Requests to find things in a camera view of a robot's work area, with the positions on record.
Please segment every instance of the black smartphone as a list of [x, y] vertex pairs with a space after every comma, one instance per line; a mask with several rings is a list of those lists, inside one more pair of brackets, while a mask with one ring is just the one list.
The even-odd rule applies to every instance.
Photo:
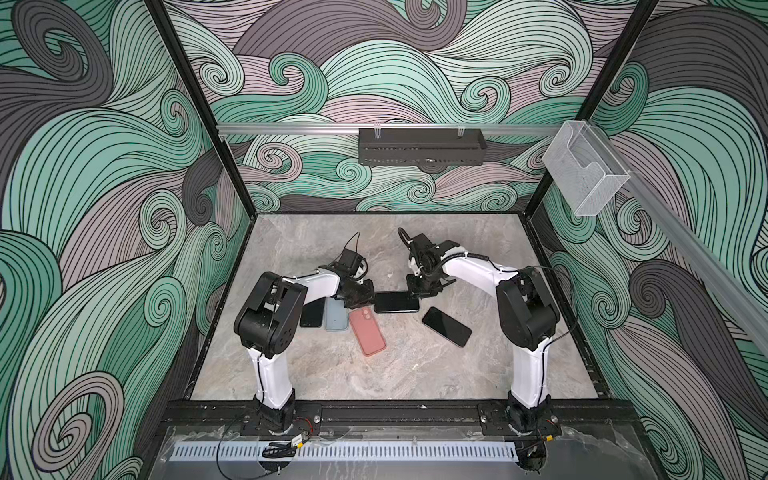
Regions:
[[405, 292], [376, 292], [373, 297], [373, 311], [376, 313], [418, 312], [419, 298]]
[[427, 310], [422, 323], [461, 347], [467, 344], [469, 336], [472, 335], [472, 329], [434, 306]]
[[301, 318], [299, 326], [306, 329], [316, 329], [323, 326], [323, 314], [326, 311], [326, 298], [319, 298], [313, 302], [307, 303], [301, 309]]

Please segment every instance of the gray marble surface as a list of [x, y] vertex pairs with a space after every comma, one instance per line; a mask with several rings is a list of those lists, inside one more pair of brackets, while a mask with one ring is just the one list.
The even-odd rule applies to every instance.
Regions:
[[[261, 215], [214, 333], [193, 399], [251, 399], [256, 379], [246, 350], [232, 330], [234, 317], [264, 271], [302, 275], [336, 257], [361, 232], [359, 252], [377, 291], [405, 290], [408, 250], [397, 227], [435, 243], [454, 240], [496, 263], [523, 267], [537, 262], [517, 215]], [[430, 306], [472, 329], [459, 348], [422, 325]], [[512, 348], [498, 324], [495, 301], [459, 280], [418, 313], [376, 314], [386, 349], [365, 357], [352, 329], [299, 328], [287, 350], [299, 399], [506, 398]], [[567, 330], [564, 322], [558, 332]], [[570, 336], [550, 349], [548, 381], [553, 398], [594, 398], [594, 387]]]

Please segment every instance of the enclosure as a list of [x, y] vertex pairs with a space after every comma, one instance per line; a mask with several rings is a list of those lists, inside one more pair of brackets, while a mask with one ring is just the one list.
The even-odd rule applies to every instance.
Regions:
[[[258, 475], [261, 454], [233, 446], [271, 435], [238, 311], [264, 272], [308, 273], [358, 231], [366, 278], [404, 290], [398, 227], [541, 271], [568, 333], [546, 375], [559, 436], [520, 443], [512, 345], [492, 296], [457, 282], [418, 313], [378, 314], [374, 356], [349, 330], [297, 331], [286, 354], [311, 435], [298, 452], [491, 450], [441, 450], [447, 472], [421, 453], [328, 453], [280, 475], [517, 478], [540, 449], [549, 478], [768, 474], [765, 2], [0, 11], [2, 478]], [[594, 216], [574, 214], [581, 180], [545, 165], [569, 121], [628, 170]], [[479, 128], [482, 164], [361, 162], [360, 129], [396, 127]], [[470, 326], [465, 348], [421, 324], [430, 306]], [[183, 444], [212, 450], [184, 459]], [[497, 447], [508, 457], [483, 456]]]

